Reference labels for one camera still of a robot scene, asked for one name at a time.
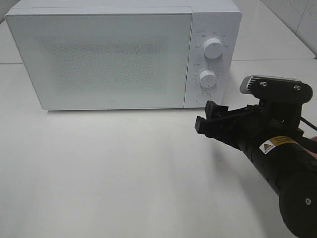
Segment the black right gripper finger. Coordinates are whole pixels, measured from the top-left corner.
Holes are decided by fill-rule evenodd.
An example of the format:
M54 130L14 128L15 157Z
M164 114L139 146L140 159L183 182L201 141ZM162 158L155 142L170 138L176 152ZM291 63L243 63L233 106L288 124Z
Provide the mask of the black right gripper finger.
M228 106L216 104L214 101L207 101L205 114L207 121L220 121L227 119Z
M219 136L223 119L219 117L196 117L195 130L198 134L205 136Z

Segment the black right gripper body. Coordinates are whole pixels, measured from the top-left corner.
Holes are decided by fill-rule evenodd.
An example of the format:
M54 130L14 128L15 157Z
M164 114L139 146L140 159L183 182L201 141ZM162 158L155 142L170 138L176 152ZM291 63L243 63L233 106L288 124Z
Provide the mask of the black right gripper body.
M260 105L230 110L217 108L218 140L242 151L249 159L294 159L303 156L302 133L270 117Z

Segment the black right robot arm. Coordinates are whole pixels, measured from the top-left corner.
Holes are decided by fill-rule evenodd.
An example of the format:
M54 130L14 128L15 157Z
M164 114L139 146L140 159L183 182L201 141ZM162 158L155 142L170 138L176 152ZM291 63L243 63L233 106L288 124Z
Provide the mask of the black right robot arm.
M213 101L197 117L197 133L242 151L279 197L289 231L317 235L317 160L301 144L303 132L264 105L229 110Z

